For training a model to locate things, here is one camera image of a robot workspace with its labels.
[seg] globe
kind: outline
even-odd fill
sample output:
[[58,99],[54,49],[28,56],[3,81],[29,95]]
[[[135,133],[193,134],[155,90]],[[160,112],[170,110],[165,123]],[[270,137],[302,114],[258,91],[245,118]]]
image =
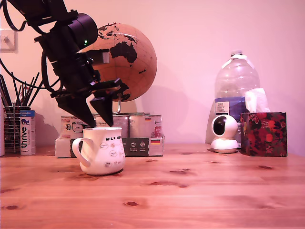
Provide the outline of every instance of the globe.
[[109,49],[109,63],[94,63],[101,81],[120,78],[128,89],[123,98],[130,101],[144,94],[157,73],[157,57],[149,39],[138,29],[127,24],[108,24],[98,29],[95,43],[84,51]]

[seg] white mug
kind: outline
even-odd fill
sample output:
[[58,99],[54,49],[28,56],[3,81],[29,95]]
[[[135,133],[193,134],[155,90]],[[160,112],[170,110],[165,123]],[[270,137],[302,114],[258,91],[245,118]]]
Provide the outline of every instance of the white mug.
[[121,127],[83,129],[83,137],[73,141],[72,150],[80,161],[82,171],[90,175],[115,173],[125,164]]

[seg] globe stand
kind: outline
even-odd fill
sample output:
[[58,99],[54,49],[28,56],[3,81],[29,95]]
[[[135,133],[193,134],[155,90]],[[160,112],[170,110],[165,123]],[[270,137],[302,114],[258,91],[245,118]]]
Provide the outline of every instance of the globe stand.
[[150,115],[150,113],[145,112],[128,112],[128,113],[121,113],[121,103],[122,103],[122,94],[118,94],[118,109],[117,111],[113,111],[113,115]]

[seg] red flowers pattern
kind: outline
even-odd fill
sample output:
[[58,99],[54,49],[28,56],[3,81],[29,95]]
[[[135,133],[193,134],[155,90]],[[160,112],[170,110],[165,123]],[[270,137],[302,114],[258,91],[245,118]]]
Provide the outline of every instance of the red flowers pattern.
[[242,113],[242,153],[287,156],[286,113]]

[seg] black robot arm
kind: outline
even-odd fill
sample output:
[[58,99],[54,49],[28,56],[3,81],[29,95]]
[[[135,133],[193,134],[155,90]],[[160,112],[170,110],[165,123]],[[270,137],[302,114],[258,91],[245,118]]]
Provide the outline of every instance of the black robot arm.
[[[63,0],[7,0],[26,19],[26,22],[41,36],[35,38],[43,52],[41,58],[41,72],[43,84],[55,98],[58,107],[81,119],[91,127],[95,127],[94,117],[86,103],[86,98],[94,94],[90,101],[93,108],[112,126],[112,99],[121,91],[122,82],[101,82],[100,74],[92,67],[93,59],[81,49],[97,40],[98,29],[94,20],[75,10],[67,12]],[[6,0],[2,0],[4,14],[9,25],[10,21]],[[56,22],[48,32],[43,32],[39,26]],[[59,90],[49,86],[46,58],[53,66],[55,74],[61,81]]]

